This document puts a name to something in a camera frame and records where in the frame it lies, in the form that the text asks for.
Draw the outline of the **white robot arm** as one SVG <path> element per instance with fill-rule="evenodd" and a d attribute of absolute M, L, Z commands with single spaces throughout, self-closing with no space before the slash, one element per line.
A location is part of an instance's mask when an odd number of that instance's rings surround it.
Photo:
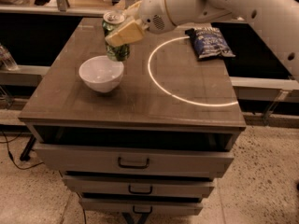
<path fill-rule="evenodd" d="M 299 80 L 299 3 L 295 0 L 141 0 L 124 10 L 125 21 L 106 37 L 118 47 L 163 34 L 188 22 L 240 17 Z"/>

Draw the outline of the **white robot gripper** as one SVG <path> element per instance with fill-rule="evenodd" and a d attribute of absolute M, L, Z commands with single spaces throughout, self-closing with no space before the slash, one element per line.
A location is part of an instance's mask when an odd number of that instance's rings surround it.
<path fill-rule="evenodd" d="M 119 47 L 124 44 L 131 44 L 141 40 L 147 30 L 154 34 L 163 34 L 174 30 L 177 25 L 171 18 L 169 5 L 171 0 L 139 0 L 124 10 L 129 18 L 109 35 L 106 42 L 112 47 Z"/>

